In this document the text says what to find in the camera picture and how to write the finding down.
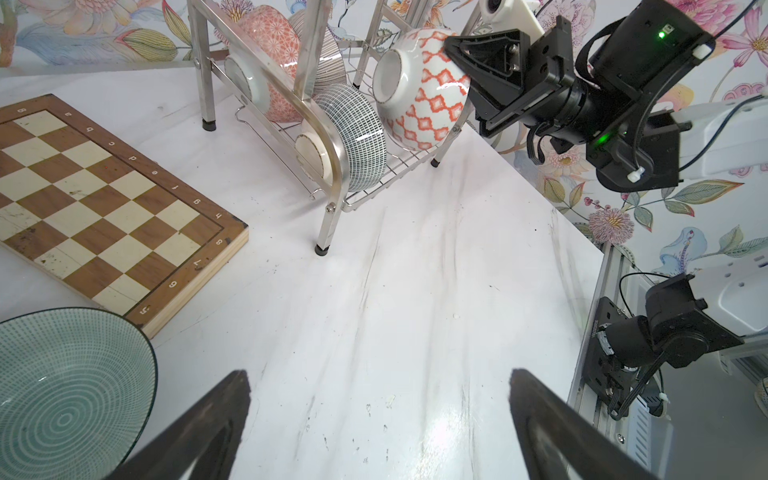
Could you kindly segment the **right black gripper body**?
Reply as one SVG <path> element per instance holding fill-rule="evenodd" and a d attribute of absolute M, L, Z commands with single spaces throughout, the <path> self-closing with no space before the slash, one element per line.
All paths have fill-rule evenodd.
<path fill-rule="evenodd" d="M 558 17 L 541 38 L 519 29 L 453 36 L 446 55 L 469 77 L 478 133 L 492 138 L 521 123 L 528 156 L 544 162 L 542 139 L 559 154 L 583 145 L 600 184 L 630 193 L 680 182 L 681 136 L 689 120 L 655 112 L 657 101 L 714 50 L 716 39 L 666 1 L 643 1 L 573 51 Z"/>

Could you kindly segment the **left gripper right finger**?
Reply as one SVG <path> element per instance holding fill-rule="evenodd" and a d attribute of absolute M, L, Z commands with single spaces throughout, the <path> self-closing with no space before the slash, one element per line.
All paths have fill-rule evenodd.
<path fill-rule="evenodd" d="M 509 406 L 530 479 L 652 479 L 526 369 L 509 379 Z"/>

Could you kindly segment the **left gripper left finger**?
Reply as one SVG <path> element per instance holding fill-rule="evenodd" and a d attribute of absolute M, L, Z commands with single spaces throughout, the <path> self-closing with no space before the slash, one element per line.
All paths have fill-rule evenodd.
<path fill-rule="evenodd" d="M 234 370 L 138 454 L 119 466 L 111 479 L 192 479 L 230 477 L 249 407 L 247 372 Z"/>

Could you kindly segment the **pale green striped bowl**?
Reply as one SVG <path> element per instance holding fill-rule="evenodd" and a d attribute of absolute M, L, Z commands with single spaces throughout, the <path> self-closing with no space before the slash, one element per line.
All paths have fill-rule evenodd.
<path fill-rule="evenodd" d="M 2 478 L 106 478 L 142 435 L 157 388 L 149 338 L 117 314 L 54 308 L 2 321 Z"/>

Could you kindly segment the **blue triangle patterned bowl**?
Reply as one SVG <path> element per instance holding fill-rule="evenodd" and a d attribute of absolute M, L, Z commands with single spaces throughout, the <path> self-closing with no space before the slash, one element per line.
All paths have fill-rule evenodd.
<path fill-rule="evenodd" d="M 400 147 L 443 143 L 466 104 L 470 78 L 445 52 L 450 29 L 407 32 L 377 62 L 372 91 L 386 131 Z"/>

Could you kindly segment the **dark patterned plate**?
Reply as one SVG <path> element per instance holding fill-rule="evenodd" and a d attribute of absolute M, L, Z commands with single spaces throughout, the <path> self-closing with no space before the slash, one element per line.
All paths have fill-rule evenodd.
<path fill-rule="evenodd" d="M 386 135 L 378 113 L 364 95 L 346 84 L 332 84 L 317 93 L 315 103 L 328 115 L 338 130 L 349 161 L 348 190 L 367 190 L 379 183 L 386 170 Z M 297 160 L 306 173 L 319 173 L 332 182 L 328 150 L 307 122 L 297 136 Z"/>

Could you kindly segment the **pink striped bowl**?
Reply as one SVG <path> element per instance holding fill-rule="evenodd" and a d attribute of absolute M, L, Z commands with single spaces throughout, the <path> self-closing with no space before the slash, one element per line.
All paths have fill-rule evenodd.
<path fill-rule="evenodd" d="M 346 84 L 347 74 L 337 41 L 329 27 L 325 28 L 320 58 L 318 60 L 313 94 L 334 84 Z"/>

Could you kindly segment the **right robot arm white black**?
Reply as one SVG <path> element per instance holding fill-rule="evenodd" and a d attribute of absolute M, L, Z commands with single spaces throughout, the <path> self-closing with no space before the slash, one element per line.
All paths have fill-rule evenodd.
<path fill-rule="evenodd" d="M 719 44 L 714 60 L 659 96 L 655 111 L 679 112 L 721 101 L 735 106 L 767 87 L 767 6 L 759 4 L 744 19 L 745 1 L 677 1 L 675 7 L 706 31 L 718 33 L 736 22 L 742 49 Z M 749 148 L 741 169 L 706 174 L 672 190 L 616 193 L 598 183 L 576 146 L 564 154 L 543 146 L 544 165 L 526 157 L 527 130 L 519 125 L 489 138 L 489 143 L 597 247 L 609 242 L 656 275 L 674 275 L 720 266 L 744 249 L 767 250 L 767 150 Z"/>

